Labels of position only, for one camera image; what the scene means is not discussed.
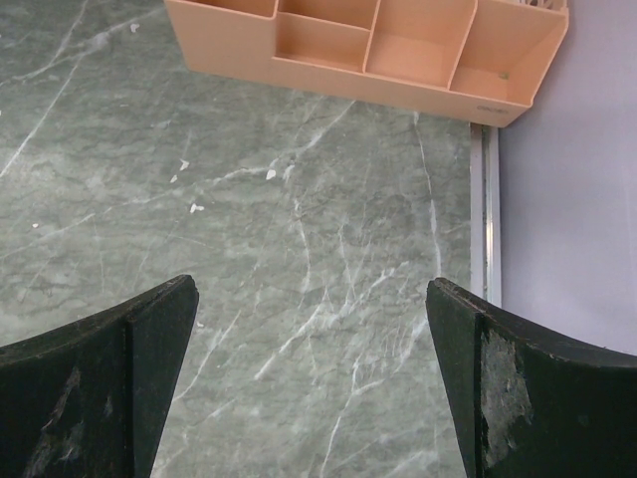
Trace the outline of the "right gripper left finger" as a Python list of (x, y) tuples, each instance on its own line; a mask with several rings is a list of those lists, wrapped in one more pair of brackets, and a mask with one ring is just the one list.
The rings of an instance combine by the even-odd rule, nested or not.
[(2, 476), (149, 476), (198, 302), (179, 275), (2, 347)]

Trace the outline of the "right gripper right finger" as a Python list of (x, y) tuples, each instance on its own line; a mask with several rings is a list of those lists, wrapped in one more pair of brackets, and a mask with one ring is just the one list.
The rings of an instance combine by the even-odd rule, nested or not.
[(436, 278), (426, 309), (469, 477), (633, 477), (636, 358)]

